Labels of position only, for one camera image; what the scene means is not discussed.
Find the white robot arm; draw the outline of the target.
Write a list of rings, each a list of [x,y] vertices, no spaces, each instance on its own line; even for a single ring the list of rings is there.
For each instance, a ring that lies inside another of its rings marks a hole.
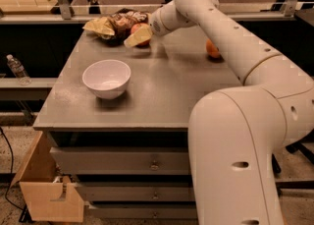
[[[314,82],[288,57],[222,13],[218,0],[173,0],[124,42],[198,25],[240,81],[193,107],[188,153],[199,225],[285,225],[275,149],[314,129]]]

